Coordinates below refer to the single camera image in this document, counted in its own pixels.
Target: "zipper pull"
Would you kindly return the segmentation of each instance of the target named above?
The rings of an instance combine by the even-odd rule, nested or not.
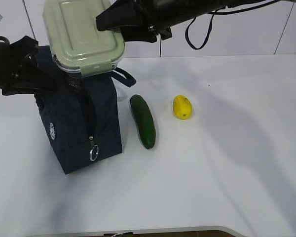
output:
[[[91,147],[94,147],[93,136],[89,136],[89,141],[90,141]]]
[[[93,136],[89,136],[89,141],[90,141],[90,144],[91,144],[90,160],[92,162],[94,162],[97,159],[98,155],[99,155],[99,146],[94,143]]]

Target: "lemon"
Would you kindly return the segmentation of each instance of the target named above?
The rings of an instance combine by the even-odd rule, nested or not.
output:
[[[173,100],[173,112],[179,119],[189,119],[193,108],[191,102],[183,95],[178,95]]]

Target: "metal keyring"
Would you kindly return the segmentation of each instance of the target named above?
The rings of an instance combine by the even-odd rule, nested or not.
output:
[[[94,151],[95,148],[97,148],[97,152],[95,154],[95,158],[92,158],[92,154],[93,154],[93,151]],[[90,160],[92,162],[94,162],[97,159],[98,155],[99,155],[99,146],[98,145],[94,145],[93,148],[90,151]]]

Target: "plastic lid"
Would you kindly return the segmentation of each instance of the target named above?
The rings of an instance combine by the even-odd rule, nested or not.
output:
[[[113,70],[124,54],[120,32],[98,31],[95,18],[108,0],[46,0],[44,22],[55,62],[68,73],[90,76]]]

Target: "cucumber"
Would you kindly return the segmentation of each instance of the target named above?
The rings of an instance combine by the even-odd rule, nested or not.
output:
[[[148,104],[140,95],[130,98],[130,107],[137,125],[139,138],[146,149],[151,149],[156,143],[156,129]]]

